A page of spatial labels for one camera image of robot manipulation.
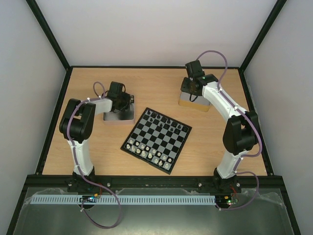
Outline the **silver tin with pieces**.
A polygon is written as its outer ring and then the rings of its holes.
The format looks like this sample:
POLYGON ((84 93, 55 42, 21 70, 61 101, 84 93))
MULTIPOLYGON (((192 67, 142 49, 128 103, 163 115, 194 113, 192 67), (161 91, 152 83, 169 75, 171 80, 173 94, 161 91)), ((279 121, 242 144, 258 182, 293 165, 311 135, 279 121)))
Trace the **silver tin with pieces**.
POLYGON ((103 121, 107 125, 132 125, 135 124, 135 96, 130 95, 129 107, 122 111, 104 113, 103 121))

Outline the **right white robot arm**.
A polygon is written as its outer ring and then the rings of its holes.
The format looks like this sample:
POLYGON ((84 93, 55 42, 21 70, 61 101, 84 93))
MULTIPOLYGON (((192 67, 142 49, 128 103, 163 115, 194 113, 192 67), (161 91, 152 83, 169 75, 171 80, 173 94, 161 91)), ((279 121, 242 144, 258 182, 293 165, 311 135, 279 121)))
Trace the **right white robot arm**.
POLYGON ((223 144, 225 153, 213 173, 213 187, 220 192, 235 185, 237 168, 248 152, 257 143, 261 144, 258 131, 258 116, 235 102, 212 74, 205 74, 199 60, 185 64, 187 77, 183 79, 181 91, 202 96, 220 113, 226 122, 223 144))

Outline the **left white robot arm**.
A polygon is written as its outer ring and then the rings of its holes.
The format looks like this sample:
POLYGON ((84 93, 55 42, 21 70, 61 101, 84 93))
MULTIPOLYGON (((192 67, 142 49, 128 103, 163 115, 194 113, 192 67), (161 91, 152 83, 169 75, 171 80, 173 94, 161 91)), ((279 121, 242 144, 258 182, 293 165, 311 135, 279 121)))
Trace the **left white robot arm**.
POLYGON ((111 82, 106 91, 101 82, 94 82, 94 98, 68 101, 61 118, 59 131, 67 140, 74 161, 74 175, 89 177, 94 174, 94 166, 89 153, 89 138, 92 134, 94 118, 103 116, 107 125, 129 125, 135 121, 135 97, 126 92, 126 86, 111 82))

